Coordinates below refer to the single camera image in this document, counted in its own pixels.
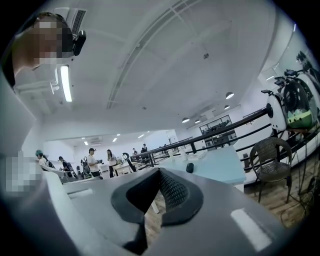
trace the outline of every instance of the air vent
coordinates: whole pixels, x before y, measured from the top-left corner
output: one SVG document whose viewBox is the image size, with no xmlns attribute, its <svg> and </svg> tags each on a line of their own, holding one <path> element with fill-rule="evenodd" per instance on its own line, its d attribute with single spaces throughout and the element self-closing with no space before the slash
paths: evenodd
<svg viewBox="0 0 320 256">
<path fill-rule="evenodd" d="M 81 22 L 85 16 L 86 11 L 85 10 L 78 10 L 75 19 L 74 19 L 74 23 L 72 26 L 72 34 L 77 35 L 80 29 L 80 25 Z"/>
</svg>

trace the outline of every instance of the handrail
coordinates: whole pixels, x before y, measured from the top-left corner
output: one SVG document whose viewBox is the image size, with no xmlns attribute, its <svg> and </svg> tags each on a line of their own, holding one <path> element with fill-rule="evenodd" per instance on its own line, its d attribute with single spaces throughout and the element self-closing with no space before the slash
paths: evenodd
<svg viewBox="0 0 320 256">
<path fill-rule="evenodd" d="M 154 154 L 154 153 L 157 153 L 157 152 L 160 152 L 160 151 L 164 151 L 164 150 L 171 150 L 171 149 L 174 149 L 176 147 L 180 147 L 180 146 L 184 146 L 186 144 L 191 144 L 191 147 L 192 147 L 192 144 L 193 144 L 193 147 L 194 147 L 194 143 L 195 142 L 199 142 L 199 141 L 202 141 L 206 138 L 209 138 L 209 137 L 213 137 L 215 135 L 219 135 L 219 134 L 223 134 L 225 132 L 228 132 L 230 130 L 234 130 L 235 128 L 238 128 L 242 125 L 245 125 L 246 123 L 248 122 L 251 122 L 255 119 L 258 119 L 264 115 L 267 114 L 267 110 L 264 108 L 262 109 L 260 112 L 256 113 L 256 114 L 253 114 L 251 116 L 248 116 L 247 118 L 244 118 L 238 122 L 235 122 L 235 123 L 232 123 L 230 125 L 227 125 L 221 129 L 219 129 L 218 131 L 212 131 L 212 132 L 209 132 L 207 134 L 204 134 L 204 135 L 200 135 L 198 137 L 195 137 L 195 138 L 192 138 L 190 140 L 186 142 L 177 142 L 175 144 L 170 144 L 168 146 L 164 146 L 164 147 L 161 147 L 161 148 L 157 148 L 157 149 L 153 149 L 151 151 L 148 151 L 148 152 L 144 152 L 144 153 L 140 153 L 140 154 L 136 154 L 134 155 L 134 157 L 146 157 L 148 156 L 149 154 Z"/>
</svg>

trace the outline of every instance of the wicker chair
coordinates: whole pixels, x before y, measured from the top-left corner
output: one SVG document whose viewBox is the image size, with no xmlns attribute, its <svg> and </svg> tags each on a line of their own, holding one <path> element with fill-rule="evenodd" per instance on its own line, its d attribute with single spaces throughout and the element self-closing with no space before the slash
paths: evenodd
<svg viewBox="0 0 320 256">
<path fill-rule="evenodd" d="M 278 162 L 277 160 L 277 147 L 283 147 L 288 156 L 288 164 Z M 255 167 L 254 160 L 256 153 L 259 161 L 259 167 Z M 292 151 L 289 144 L 277 137 L 269 137 L 259 141 L 255 144 L 250 152 L 250 163 L 256 174 L 256 181 L 260 180 L 259 200 L 260 203 L 262 189 L 265 183 L 278 182 L 286 179 L 286 185 L 288 186 L 288 195 L 286 197 L 286 203 L 289 201 L 291 190 L 291 164 L 292 164 Z"/>
</svg>

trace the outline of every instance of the woman with long hair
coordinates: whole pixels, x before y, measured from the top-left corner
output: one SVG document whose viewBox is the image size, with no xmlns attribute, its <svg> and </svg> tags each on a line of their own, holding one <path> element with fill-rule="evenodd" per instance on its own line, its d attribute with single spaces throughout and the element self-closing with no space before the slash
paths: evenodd
<svg viewBox="0 0 320 256">
<path fill-rule="evenodd" d="M 107 160 L 108 160 L 108 163 L 109 163 L 109 172 L 110 172 L 110 178 L 113 178 L 114 177 L 114 171 L 115 171 L 115 174 L 118 176 L 118 172 L 117 170 L 114 170 L 113 166 L 116 166 L 117 165 L 117 158 L 114 154 L 112 154 L 111 150 L 108 149 L 106 151 L 106 154 L 107 154 Z"/>
</svg>

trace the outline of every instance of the white ceiling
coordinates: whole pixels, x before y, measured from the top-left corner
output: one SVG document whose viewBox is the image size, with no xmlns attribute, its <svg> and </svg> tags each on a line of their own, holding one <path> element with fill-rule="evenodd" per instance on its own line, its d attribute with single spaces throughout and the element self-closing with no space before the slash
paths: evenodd
<svg viewBox="0 0 320 256">
<path fill-rule="evenodd" d="M 72 147 L 79 147 L 84 146 L 84 142 L 88 142 L 88 147 L 96 147 L 100 145 L 121 145 L 121 144 L 127 144 L 137 141 L 144 141 L 146 137 L 152 135 L 153 132 L 150 131 L 144 131 L 144 132 L 135 132 L 135 133 L 128 133 L 128 134 L 120 134 L 117 136 L 116 134 L 108 134 L 108 135 L 100 135 L 100 136 L 89 136 L 89 137 L 81 137 L 79 138 L 70 138 L 70 139 L 64 139 L 63 141 L 67 143 L 68 145 Z"/>
<path fill-rule="evenodd" d="M 158 130 L 177 128 L 183 117 L 196 119 L 208 109 L 219 115 L 226 104 L 236 107 L 264 65 L 276 13 L 267 1 L 252 0 L 66 0 L 45 9 L 61 7 L 86 10 L 80 29 L 87 39 L 69 61 L 73 101 L 65 101 L 60 80 L 54 95 L 37 91 L 21 94 L 22 100 L 47 119 L 83 108 L 115 115 L 123 107 L 157 109 L 170 116 Z M 42 66 L 22 71 L 16 84 L 46 86 L 54 79 L 53 69 Z M 228 101 L 227 92 L 235 93 Z M 132 132 L 138 132 L 151 130 L 157 117 L 132 118 L 140 123 Z M 129 133 L 130 125 L 119 130 Z"/>
</svg>

